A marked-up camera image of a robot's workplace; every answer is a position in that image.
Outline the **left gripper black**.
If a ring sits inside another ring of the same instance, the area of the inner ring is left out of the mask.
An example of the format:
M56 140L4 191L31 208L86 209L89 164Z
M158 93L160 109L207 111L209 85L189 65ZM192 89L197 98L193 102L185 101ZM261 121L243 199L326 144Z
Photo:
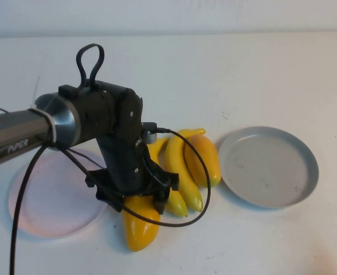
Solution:
M140 133L131 140L115 134L97 138L106 168L90 172L100 184L96 199L118 213L123 209L123 197L153 195L155 209L163 214L170 192L178 190L179 175L165 171L151 159L146 137Z

